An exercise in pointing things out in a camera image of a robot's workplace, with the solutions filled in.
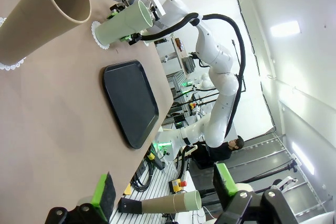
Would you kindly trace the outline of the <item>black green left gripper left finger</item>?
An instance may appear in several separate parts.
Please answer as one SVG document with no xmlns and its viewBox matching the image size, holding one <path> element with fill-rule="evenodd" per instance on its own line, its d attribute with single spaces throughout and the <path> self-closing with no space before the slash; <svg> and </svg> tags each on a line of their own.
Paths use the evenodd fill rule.
<svg viewBox="0 0 336 224">
<path fill-rule="evenodd" d="M 116 191 L 110 173 L 102 174 L 91 202 L 69 211 L 64 207 L 50 209 L 45 224 L 109 224 Z"/>
</svg>

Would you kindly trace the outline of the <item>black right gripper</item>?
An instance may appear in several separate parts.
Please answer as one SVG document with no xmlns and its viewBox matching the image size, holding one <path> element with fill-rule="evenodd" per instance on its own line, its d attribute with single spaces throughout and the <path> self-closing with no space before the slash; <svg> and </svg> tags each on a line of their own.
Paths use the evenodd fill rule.
<svg viewBox="0 0 336 224">
<path fill-rule="evenodd" d="M 116 3 L 110 7 L 111 13 L 107 16 L 107 19 L 112 19 L 115 15 L 120 13 L 126 8 L 124 3 Z M 153 20 L 153 26 L 146 29 L 148 35 L 157 34 L 164 30 L 164 24 L 162 23 L 164 15 L 158 16 L 158 20 Z M 138 41 L 142 40 L 142 35 L 140 33 L 134 33 L 119 39 L 121 42 L 126 41 L 129 45 L 134 45 Z"/>
</svg>

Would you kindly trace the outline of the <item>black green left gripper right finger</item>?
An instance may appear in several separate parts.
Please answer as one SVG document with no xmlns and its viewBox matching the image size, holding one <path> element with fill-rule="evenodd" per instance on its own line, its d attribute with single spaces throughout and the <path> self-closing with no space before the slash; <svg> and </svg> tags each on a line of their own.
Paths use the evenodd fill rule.
<svg viewBox="0 0 336 224">
<path fill-rule="evenodd" d="M 214 224 L 299 224 L 279 189 L 267 189 L 262 195 L 238 189 L 225 164 L 214 165 L 213 185 L 223 209 Z"/>
</svg>

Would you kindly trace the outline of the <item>light green plastic cup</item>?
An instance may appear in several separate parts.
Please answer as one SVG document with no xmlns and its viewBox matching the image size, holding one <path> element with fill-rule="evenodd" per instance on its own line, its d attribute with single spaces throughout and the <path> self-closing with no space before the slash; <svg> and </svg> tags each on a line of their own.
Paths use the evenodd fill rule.
<svg viewBox="0 0 336 224">
<path fill-rule="evenodd" d="M 137 1 L 131 6 L 107 19 L 96 29 L 96 37 L 103 45 L 111 44 L 122 37 L 139 33 L 153 26 L 150 10 L 142 1 Z"/>
</svg>

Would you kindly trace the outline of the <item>brown plastic cup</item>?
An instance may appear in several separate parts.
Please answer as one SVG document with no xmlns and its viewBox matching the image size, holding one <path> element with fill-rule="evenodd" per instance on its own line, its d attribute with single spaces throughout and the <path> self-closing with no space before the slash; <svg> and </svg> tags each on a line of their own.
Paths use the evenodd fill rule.
<svg viewBox="0 0 336 224">
<path fill-rule="evenodd" d="M 20 0 L 0 26 L 0 63 L 16 64 L 90 15 L 90 0 Z"/>
</svg>

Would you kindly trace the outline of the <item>black tube base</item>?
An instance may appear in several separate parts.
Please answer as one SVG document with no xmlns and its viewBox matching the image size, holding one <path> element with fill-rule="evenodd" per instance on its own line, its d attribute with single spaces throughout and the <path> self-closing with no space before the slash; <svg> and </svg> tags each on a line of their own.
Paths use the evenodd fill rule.
<svg viewBox="0 0 336 224">
<path fill-rule="evenodd" d="M 142 201 L 121 198 L 118 202 L 118 211 L 127 214 L 142 214 Z"/>
</svg>

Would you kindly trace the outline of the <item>background person in black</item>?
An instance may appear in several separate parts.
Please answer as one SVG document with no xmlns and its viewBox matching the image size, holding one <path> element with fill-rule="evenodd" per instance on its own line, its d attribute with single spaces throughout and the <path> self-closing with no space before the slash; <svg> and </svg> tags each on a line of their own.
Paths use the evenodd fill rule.
<svg viewBox="0 0 336 224">
<path fill-rule="evenodd" d="M 205 143 L 198 143 L 197 150 L 191 153 L 191 158 L 199 169 L 210 168 L 216 162 L 229 159 L 232 152 L 242 149 L 244 144 L 243 138 L 239 135 L 236 139 L 224 142 L 216 148 L 209 147 Z"/>
</svg>

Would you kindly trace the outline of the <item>pale green tube end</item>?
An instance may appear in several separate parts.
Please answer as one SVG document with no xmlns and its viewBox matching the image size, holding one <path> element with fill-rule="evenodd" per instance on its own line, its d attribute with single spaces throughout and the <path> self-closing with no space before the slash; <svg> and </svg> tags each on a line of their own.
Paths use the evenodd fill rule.
<svg viewBox="0 0 336 224">
<path fill-rule="evenodd" d="M 198 211 L 202 208 L 202 200 L 198 190 L 184 193 L 186 211 Z"/>
</svg>

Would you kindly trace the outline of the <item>yellow emergency stop box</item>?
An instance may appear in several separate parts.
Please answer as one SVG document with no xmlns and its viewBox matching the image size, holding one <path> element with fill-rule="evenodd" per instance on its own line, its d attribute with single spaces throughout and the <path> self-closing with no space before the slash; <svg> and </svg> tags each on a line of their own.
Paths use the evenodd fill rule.
<svg viewBox="0 0 336 224">
<path fill-rule="evenodd" d="M 181 191 L 185 186 L 187 186 L 187 181 L 185 180 L 175 179 L 169 182 L 170 191 L 172 193 Z"/>
</svg>

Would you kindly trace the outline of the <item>brown cardboard tube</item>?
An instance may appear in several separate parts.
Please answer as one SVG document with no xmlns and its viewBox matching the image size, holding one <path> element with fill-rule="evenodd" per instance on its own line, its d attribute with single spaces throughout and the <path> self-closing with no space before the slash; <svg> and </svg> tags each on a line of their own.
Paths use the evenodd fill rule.
<svg viewBox="0 0 336 224">
<path fill-rule="evenodd" d="M 143 214 L 175 214 L 186 211 L 184 194 L 174 194 L 142 201 Z"/>
</svg>

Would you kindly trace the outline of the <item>black plastic tray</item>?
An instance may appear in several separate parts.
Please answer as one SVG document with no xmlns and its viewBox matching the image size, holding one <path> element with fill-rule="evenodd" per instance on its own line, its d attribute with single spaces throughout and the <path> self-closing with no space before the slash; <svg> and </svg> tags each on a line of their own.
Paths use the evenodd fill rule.
<svg viewBox="0 0 336 224">
<path fill-rule="evenodd" d="M 159 119 L 145 70 L 137 60 L 105 67 L 102 83 L 127 144 L 140 149 Z"/>
</svg>

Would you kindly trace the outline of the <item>ceiling light panel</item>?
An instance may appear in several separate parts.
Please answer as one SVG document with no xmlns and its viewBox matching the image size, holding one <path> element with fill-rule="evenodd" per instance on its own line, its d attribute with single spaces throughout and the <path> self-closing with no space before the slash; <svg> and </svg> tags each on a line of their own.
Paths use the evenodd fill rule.
<svg viewBox="0 0 336 224">
<path fill-rule="evenodd" d="M 274 25 L 270 28 L 274 37 L 287 37 L 301 33 L 299 23 L 296 20 Z"/>
<path fill-rule="evenodd" d="M 292 143 L 292 149 L 295 152 L 296 156 L 301 161 L 301 163 L 305 165 L 310 174 L 314 175 L 315 172 L 314 165 L 310 162 L 310 160 L 308 159 L 306 154 L 302 151 L 302 149 L 295 142 Z"/>
</svg>

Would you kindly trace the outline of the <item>aluminium slotted base plate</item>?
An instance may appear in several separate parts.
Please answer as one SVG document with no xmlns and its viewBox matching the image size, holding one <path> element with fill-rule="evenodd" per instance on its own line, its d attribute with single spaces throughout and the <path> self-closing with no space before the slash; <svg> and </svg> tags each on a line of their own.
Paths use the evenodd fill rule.
<svg viewBox="0 0 336 224">
<path fill-rule="evenodd" d="M 151 183 L 144 192 L 131 188 L 131 194 L 125 195 L 126 199 L 144 200 L 162 197 L 170 194 L 169 181 L 175 179 L 180 172 L 175 162 L 168 162 L 165 169 L 154 169 Z M 128 214 L 114 209 L 110 217 L 110 224 L 165 224 L 166 218 L 162 214 Z"/>
</svg>

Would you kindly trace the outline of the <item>black frame pole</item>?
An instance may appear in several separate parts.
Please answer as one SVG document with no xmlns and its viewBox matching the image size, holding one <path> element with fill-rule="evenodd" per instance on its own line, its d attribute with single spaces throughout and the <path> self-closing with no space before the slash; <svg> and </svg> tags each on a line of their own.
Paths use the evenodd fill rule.
<svg viewBox="0 0 336 224">
<path fill-rule="evenodd" d="M 257 114 L 254 116 L 253 122 L 257 123 L 263 135 L 267 135 L 277 130 L 275 122 L 277 117 L 272 115 L 272 105 L 268 103 L 269 92 L 271 92 L 270 82 L 266 80 L 266 74 L 270 73 L 268 44 L 254 1 L 237 0 L 237 4 L 248 36 L 248 48 L 253 56 L 253 63 L 248 64 L 248 68 L 255 66 L 256 76 L 254 82 L 257 83 L 255 90 L 262 97 L 262 107 L 256 108 Z"/>
</svg>

